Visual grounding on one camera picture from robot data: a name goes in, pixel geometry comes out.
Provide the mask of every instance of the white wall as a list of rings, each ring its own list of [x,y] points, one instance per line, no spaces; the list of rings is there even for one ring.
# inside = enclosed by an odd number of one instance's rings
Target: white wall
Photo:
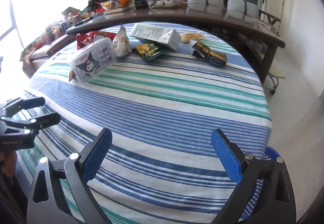
[[[320,97],[324,93],[324,6],[320,0],[286,0],[285,5],[281,26],[285,49]]]

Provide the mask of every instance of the table leg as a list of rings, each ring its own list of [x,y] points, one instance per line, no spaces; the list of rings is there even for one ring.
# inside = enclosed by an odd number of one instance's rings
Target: table leg
[[[274,55],[276,54],[276,51],[277,51],[277,46],[274,44],[269,44],[267,52],[264,55],[264,58],[263,58],[263,61],[261,63],[260,70],[259,70],[259,78],[260,78],[261,84],[264,83],[264,81],[269,73],[269,70],[270,70]]]

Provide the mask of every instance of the gold snack wrapper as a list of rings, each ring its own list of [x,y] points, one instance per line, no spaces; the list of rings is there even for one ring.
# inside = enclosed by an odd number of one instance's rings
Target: gold snack wrapper
[[[162,45],[150,43],[137,45],[132,51],[138,53],[143,60],[149,61],[159,55],[165,54],[168,49],[164,48]]]
[[[191,48],[193,49],[193,56],[202,58],[212,65],[224,67],[227,62],[226,54],[213,51],[203,43],[192,40],[189,42],[189,46],[191,46]]]

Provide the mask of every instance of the round table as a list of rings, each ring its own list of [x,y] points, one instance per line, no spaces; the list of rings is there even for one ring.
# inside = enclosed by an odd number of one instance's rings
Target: round table
[[[18,151],[17,175],[25,193],[42,156],[56,160],[80,152],[107,127],[113,143],[88,185],[113,223],[210,223],[236,186],[212,148],[212,130],[220,128],[244,153],[262,158],[272,123],[262,85],[249,64],[211,34],[152,24],[202,33],[204,44],[227,54],[226,66],[194,58],[180,45],[150,62],[130,54],[82,84],[68,82],[76,43],[68,45],[37,71],[25,90],[27,98],[45,97],[46,105],[17,115],[29,119],[57,111],[62,116],[60,124],[39,133],[35,148]],[[128,34],[132,26],[125,25]],[[139,44],[134,38],[130,42],[132,47]],[[62,184],[72,213],[82,219],[67,182]]]

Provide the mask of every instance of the red snack bag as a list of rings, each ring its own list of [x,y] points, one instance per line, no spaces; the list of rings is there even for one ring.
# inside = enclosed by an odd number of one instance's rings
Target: red snack bag
[[[77,34],[77,49],[85,47],[86,45],[99,40],[100,38],[108,37],[111,41],[114,40],[116,33],[104,32],[104,31],[90,31],[87,34]]]

